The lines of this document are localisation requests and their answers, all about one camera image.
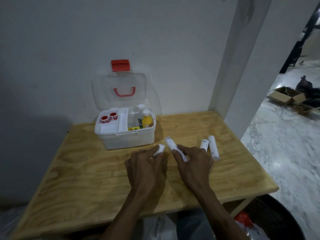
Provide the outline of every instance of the hand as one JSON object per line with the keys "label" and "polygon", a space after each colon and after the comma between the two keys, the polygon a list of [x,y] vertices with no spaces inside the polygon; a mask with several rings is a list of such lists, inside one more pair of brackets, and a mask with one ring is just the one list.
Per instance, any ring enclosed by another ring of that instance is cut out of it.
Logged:
{"label": "hand", "polygon": [[150,150],[133,152],[124,162],[131,188],[140,196],[148,197],[157,184],[163,153],[157,154],[155,159],[152,156],[158,149],[159,145]]}
{"label": "hand", "polygon": [[203,189],[210,189],[209,173],[214,161],[207,155],[206,150],[183,145],[178,145],[178,148],[191,158],[191,160],[184,162],[181,154],[177,150],[172,150],[172,154],[178,164],[181,179],[187,188],[193,193]]}

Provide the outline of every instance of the wooden table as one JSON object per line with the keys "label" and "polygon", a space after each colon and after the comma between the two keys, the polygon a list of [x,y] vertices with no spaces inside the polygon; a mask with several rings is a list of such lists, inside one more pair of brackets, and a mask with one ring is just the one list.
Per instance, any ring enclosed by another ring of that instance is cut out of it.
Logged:
{"label": "wooden table", "polygon": [[[278,190],[272,178],[213,112],[158,116],[154,145],[136,148],[105,150],[94,126],[78,124],[69,131],[13,239],[62,234],[112,221],[130,191],[124,161],[133,151],[165,144],[166,136],[188,147],[199,147],[202,139],[215,136],[220,160],[211,169],[210,186],[232,216],[254,197]],[[141,216],[198,207],[183,184],[168,147],[165,152],[166,176]]]}

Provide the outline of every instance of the person's left hand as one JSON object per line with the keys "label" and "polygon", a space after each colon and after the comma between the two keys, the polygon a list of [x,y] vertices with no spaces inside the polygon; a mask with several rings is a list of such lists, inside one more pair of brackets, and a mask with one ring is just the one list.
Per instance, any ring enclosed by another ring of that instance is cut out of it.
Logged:
{"label": "person's left hand", "polygon": [[133,152],[131,157],[124,162],[131,188],[141,196],[147,197],[150,194],[161,173],[163,153],[159,153],[155,158],[152,158],[158,149],[159,145],[150,150]]}

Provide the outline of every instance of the yellow bottle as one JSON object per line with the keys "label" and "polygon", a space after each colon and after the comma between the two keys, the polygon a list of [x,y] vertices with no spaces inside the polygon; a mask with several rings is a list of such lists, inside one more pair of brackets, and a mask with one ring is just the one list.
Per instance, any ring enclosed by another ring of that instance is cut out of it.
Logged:
{"label": "yellow bottle", "polygon": [[151,117],[151,113],[149,110],[144,110],[142,112],[143,119],[142,119],[142,128],[149,128],[153,126],[153,119]]}

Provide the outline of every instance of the white bandage roll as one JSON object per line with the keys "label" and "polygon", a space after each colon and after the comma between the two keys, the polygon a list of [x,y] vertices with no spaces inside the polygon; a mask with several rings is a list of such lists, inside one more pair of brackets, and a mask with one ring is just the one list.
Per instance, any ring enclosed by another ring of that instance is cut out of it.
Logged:
{"label": "white bandage roll", "polygon": [[220,159],[219,153],[218,153],[218,148],[216,144],[216,140],[214,136],[209,136],[209,146],[210,146],[210,151],[211,151],[211,157],[214,161],[218,161]]}
{"label": "white bandage roll", "polygon": [[186,157],[186,155],[177,147],[177,145],[174,143],[174,141],[170,137],[166,137],[165,142],[167,143],[170,151],[172,151],[173,149],[177,150],[181,154],[183,161],[185,162],[188,161],[188,158]]}
{"label": "white bandage roll", "polygon": [[206,139],[203,139],[200,145],[200,149],[205,149],[205,152],[208,151],[209,141]]}
{"label": "white bandage roll", "polygon": [[159,144],[159,149],[153,154],[155,157],[157,154],[162,153],[165,150],[166,146],[164,144]]}

